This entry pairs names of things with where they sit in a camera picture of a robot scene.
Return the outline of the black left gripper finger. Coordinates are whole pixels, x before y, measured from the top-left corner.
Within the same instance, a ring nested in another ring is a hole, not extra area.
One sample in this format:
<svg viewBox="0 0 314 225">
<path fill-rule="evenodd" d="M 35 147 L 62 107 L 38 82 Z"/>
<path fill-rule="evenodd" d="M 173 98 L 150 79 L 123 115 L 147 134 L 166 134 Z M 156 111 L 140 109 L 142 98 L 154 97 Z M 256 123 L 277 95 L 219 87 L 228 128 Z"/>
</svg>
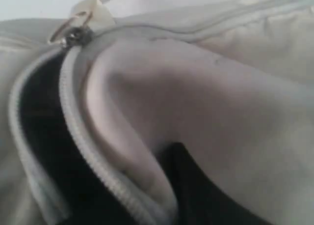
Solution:
<svg viewBox="0 0 314 225">
<path fill-rule="evenodd" d="M 177 225 L 246 225 L 242 208 L 224 195 L 181 144 L 161 152 L 161 165 L 178 201 Z"/>
</svg>

